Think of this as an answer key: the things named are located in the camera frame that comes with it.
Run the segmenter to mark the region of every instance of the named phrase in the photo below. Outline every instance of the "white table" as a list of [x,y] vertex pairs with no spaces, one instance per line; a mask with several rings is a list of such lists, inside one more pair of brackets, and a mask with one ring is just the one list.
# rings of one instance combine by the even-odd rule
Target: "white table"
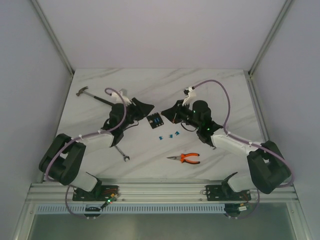
[[[104,93],[106,87],[127,89],[130,99],[136,97],[143,103],[153,104],[155,108],[152,114],[168,109],[177,100],[183,99],[184,88],[208,79],[221,81],[228,91],[231,101],[228,129],[252,141],[262,141],[245,75],[240,69],[77,69],[58,134],[76,137],[96,132],[109,118],[111,107],[84,94],[76,96],[79,89],[85,86],[88,86],[89,93],[111,102],[113,99]],[[212,119],[222,125],[228,106],[221,87],[207,83],[197,88],[196,94],[197,99],[207,101]],[[202,143],[195,132],[185,131],[179,124],[162,118],[164,125],[158,128],[152,129],[145,118],[139,122],[139,126],[124,132],[118,146],[130,156],[130,161],[124,162],[120,153],[112,147],[87,155],[81,169],[107,179],[222,180],[236,171],[249,171],[245,157],[218,148],[213,150]],[[191,152],[200,154],[200,164],[191,165],[166,158]]]

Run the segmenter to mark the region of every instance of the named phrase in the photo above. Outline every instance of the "wall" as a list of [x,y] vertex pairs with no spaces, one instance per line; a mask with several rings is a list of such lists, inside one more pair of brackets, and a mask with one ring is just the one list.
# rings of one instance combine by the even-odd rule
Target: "wall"
[[0,43],[0,239],[10,240],[55,135],[69,74],[27,0],[1,1]]
[[249,70],[285,0],[38,0],[76,68]]
[[295,1],[255,75],[271,139],[296,173],[314,239],[320,236],[320,1]]

